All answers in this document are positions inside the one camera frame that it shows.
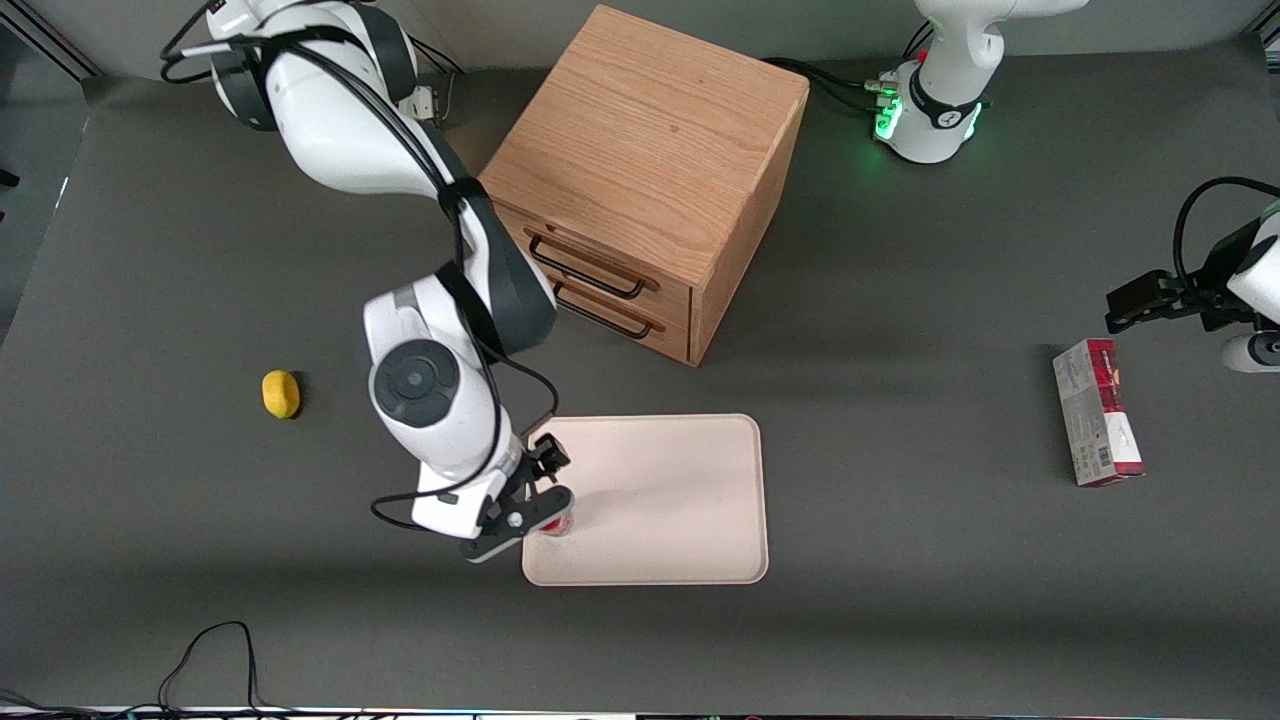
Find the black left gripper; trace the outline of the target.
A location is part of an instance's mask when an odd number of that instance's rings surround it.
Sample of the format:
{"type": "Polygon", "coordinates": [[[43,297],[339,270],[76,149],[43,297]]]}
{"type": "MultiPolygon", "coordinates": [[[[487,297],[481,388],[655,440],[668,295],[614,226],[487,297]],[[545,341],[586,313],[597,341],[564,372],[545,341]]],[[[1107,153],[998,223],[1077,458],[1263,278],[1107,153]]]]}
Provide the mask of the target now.
{"type": "Polygon", "coordinates": [[[1132,327],[1158,320],[1198,316],[1207,332],[1233,324],[1245,324],[1262,331],[1261,315],[1228,288],[1228,282],[1242,269],[1261,227],[1252,220],[1217,241],[1206,255],[1204,265],[1187,272],[1184,245],[1187,222],[1175,222],[1172,259],[1175,282],[1166,270],[1155,269],[1111,291],[1106,296],[1105,324],[1108,334],[1120,334],[1132,327]]]}

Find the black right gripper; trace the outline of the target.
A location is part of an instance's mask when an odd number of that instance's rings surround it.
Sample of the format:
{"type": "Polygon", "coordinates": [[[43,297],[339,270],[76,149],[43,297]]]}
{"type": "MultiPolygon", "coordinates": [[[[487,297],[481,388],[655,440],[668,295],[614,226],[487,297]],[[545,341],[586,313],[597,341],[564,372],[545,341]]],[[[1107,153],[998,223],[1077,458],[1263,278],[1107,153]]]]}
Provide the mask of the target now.
{"type": "Polygon", "coordinates": [[[548,479],[558,484],[559,474],[571,462],[552,433],[535,438],[497,500],[489,501],[483,511],[479,539],[524,538],[557,524],[572,509],[573,492],[567,487],[550,487],[541,492],[538,482],[548,479]]]}

